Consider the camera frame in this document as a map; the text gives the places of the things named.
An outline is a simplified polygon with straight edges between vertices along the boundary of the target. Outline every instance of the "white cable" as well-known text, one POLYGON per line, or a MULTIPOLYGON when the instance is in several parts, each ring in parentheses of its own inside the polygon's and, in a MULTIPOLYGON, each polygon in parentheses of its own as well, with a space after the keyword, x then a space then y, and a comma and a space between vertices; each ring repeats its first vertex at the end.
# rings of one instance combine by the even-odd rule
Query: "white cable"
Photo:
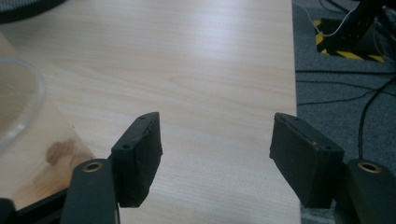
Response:
POLYGON ((302 10, 306 13, 306 15, 307 15, 309 21, 314 25, 314 27, 315 27, 315 29, 317 30, 318 34, 321 35, 321 36, 323 36, 323 37, 329 37, 329 36, 332 36, 332 35, 337 34, 337 32, 341 29, 341 27, 343 26, 344 22, 347 20, 347 18, 349 17, 349 15, 350 15, 352 12, 354 12, 355 9, 356 9, 356 8, 353 8, 352 10, 350 10, 350 11, 346 14, 346 16, 343 18, 343 20, 341 21, 341 23, 340 23, 340 25, 338 26, 338 28, 337 28, 332 34, 325 35, 325 34, 323 34, 323 33, 319 30, 319 28, 315 25, 314 21, 311 19, 311 15, 309 14, 308 10, 306 10, 306 8, 304 8, 304 7, 298 5, 297 3, 294 3, 294 2, 293 2, 293 4, 294 4, 295 6, 297 6, 297 7, 299 7, 300 9, 302 9, 302 10))

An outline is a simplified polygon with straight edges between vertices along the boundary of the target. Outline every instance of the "wooden table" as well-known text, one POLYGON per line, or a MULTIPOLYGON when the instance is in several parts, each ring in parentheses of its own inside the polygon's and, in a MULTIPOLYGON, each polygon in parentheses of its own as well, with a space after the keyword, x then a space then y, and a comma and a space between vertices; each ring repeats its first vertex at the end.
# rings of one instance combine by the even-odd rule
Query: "wooden table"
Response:
POLYGON ((275 112, 295 114, 291 25, 287 0, 68 0, 0 32, 98 158, 160 112, 160 168, 121 223, 299 223, 269 159, 275 112))

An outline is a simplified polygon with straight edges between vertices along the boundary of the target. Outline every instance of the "gray carpet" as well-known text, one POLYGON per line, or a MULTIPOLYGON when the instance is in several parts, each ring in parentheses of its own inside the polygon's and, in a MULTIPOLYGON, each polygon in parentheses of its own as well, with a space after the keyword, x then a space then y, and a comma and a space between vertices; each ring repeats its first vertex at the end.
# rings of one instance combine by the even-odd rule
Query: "gray carpet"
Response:
MULTIPOLYGON (((344 18, 343 14, 325 9, 308 8, 308 11, 313 20, 344 18)), ((394 77, 377 73, 396 74, 395 62, 377 63, 317 53, 314 28, 305 12, 297 6, 293 6, 293 28, 297 115, 342 147, 346 152, 345 161, 357 159, 361 112, 374 95, 373 92, 363 94, 369 91, 369 88, 378 89, 394 77), (372 74, 334 74, 302 70, 356 71, 372 74)), ((362 138, 364 159, 378 162, 396 174, 395 135, 396 85, 393 84, 386 88, 368 109, 362 138)), ((301 217, 303 224, 334 223, 332 209, 302 207, 301 217)))

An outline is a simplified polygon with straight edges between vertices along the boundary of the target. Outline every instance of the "transparent plastic bowl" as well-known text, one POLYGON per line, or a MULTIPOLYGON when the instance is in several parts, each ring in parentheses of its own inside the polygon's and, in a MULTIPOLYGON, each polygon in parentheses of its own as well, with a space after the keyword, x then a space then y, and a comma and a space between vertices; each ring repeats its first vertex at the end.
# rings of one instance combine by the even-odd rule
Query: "transparent plastic bowl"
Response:
POLYGON ((0 58, 0 198, 17 209, 35 203, 67 188, 74 168, 90 159, 38 70, 0 58))
POLYGON ((0 150, 26 129, 45 97, 44 79, 31 64, 0 58, 0 150))

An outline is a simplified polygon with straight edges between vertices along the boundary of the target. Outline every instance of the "black cable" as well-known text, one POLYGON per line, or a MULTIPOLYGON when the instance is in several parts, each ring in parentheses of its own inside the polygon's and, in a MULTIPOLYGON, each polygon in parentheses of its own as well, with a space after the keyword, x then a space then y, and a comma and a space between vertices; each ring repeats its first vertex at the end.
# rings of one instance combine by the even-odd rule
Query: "black cable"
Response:
POLYGON ((323 0, 319 0, 319 2, 320 2, 320 5, 321 5, 324 9, 326 9, 326 10, 328 10, 328 11, 330 11, 330 12, 334 12, 334 13, 344 13, 344 12, 345 12, 344 10, 339 10, 339 11, 337 11, 337 10, 333 10, 333 9, 330 9, 330 8, 326 7, 326 6, 323 4, 323 0))
POLYGON ((388 43, 387 49, 390 54, 388 57, 391 61, 395 61, 394 54, 396 53, 396 35, 394 34, 396 30, 393 23, 394 21, 391 21, 389 18, 389 11, 383 9, 378 13, 377 20, 375 22, 375 30, 386 38, 388 43))
POLYGON ((341 70, 304 70, 298 69, 295 70, 295 73, 329 73, 329 74, 347 74, 347 75, 376 75, 376 76, 391 76, 396 75, 396 71, 394 72, 365 72, 365 71, 341 71, 341 70))
MULTIPOLYGON (((343 86, 348 86, 348 87, 354 87, 354 88, 360 88, 360 89, 366 89, 369 91, 376 91, 375 88, 370 88, 362 85, 356 85, 356 84, 351 84, 347 82, 339 82, 339 81, 312 81, 312 80, 296 80, 296 82, 301 82, 301 83, 314 83, 314 84, 335 84, 335 85, 343 85, 343 86)), ((387 95, 391 95, 396 97, 396 94, 383 91, 382 93, 385 93, 387 95)))
POLYGON ((323 4, 323 0, 319 0, 319 2, 320 2, 320 5, 321 5, 324 9, 326 9, 326 10, 328 10, 328 11, 330 11, 330 12, 335 12, 335 13, 348 13, 348 12, 349 12, 349 10, 347 10, 346 8, 341 7, 340 5, 334 3, 334 1, 326 0, 327 3, 329 3, 329 4, 333 5, 334 7, 338 8, 339 11, 333 10, 333 9, 330 9, 330 8, 326 7, 326 6, 323 4))
POLYGON ((340 103, 340 102, 348 102, 348 101, 354 101, 354 100, 359 100, 360 98, 363 98, 367 94, 371 93, 373 91, 367 91, 364 94, 352 98, 347 98, 347 99, 341 99, 341 100, 332 100, 332 101, 322 101, 322 102, 310 102, 310 103, 300 103, 297 104, 297 106, 304 106, 304 105, 326 105, 326 104, 333 104, 333 103, 340 103))
POLYGON ((350 10, 338 5, 337 3, 335 3, 333 0, 327 0, 328 3, 332 4, 334 7, 344 11, 345 13, 348 13, 350 10))
POLYGON ((366 106, 363 108, 361 112, 361 122, 359 125, 359 139, 358 139, 358 150, 359 150, 359 159, 363 159, 363 127, 364 127, 364 120, 366 118, 367 110, 370 107, 370 105, 373 103, 375 98, 390 84, 392 84, 394 81, 396 81, 396 77, 385 83, 382 87, 377 89, 375 91, 375 94, 372 96, 372 98, 367 102, 366 106))

